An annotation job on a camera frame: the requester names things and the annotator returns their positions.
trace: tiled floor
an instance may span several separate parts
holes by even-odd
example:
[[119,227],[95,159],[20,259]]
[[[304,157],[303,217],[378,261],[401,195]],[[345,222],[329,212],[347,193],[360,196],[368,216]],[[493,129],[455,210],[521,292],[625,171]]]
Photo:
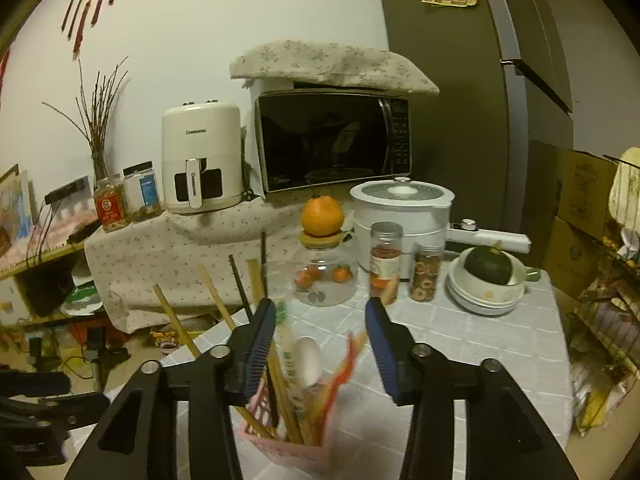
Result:
[[[148,346],[144,334],[134,336],[128,343],[131,359],[117,366],[109,375],[107,390],[119,386],[129,379],[135,370],[149,359],[160,359],[162,354],[153,346]],[[26,362],[26,354],[17,355],[0,350],[0,362],[14,368],[31,370]],[[90,370],[78,369],[80,374],[90,375]],[[76,394],[90,391],[93,383],[71,375],[72,391]],[[622,405],[614,412],[606,428],[592,430],[587,437],[572,434],[566,450],[580,480],[607,480],[626,455],[640,431],[640,387],[629,393]],[[62,480],[68,464],[31,468],[36,480]]]

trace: microwave control panel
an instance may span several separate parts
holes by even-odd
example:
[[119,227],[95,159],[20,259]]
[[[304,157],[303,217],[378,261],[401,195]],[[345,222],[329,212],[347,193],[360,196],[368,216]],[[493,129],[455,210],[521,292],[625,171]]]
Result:
[[393,174],[411,173],[411,135],[409,131],[409,103],[391,99],[391,147]]

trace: microwave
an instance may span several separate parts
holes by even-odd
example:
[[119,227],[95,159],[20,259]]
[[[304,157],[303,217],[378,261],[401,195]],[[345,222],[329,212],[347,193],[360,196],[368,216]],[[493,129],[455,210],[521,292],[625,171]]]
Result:
[[264,92],[255,113],[265,192],[411,173],[406,99],[298,88]]

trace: green pumpkin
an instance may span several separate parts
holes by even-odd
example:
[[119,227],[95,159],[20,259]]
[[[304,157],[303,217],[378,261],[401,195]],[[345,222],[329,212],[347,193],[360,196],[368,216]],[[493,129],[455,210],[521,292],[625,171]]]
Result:
[[495,285],[506,285],[513,274],[510,258],[496,247],[474,247],[466,256],[465,269],[476,278]]

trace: pink basket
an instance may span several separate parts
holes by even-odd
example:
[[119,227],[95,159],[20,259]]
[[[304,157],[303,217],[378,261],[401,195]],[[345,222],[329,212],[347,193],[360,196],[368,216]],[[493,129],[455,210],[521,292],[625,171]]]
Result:
[[[251,403],[247,408],[265,426],[271,425],[269,391],[264,387],[263,382],[260,382],[258,392],[251,399]],[[304,470],[328,471],[331,469],[334,412],[335,404],[327,414],[321,446],[306,446],[304,444],[292,444],[283,440],[264,438],[255,434],[245,421],[238,427],[236,434],[240,438],[245,438],[252,442],[273,463]]]

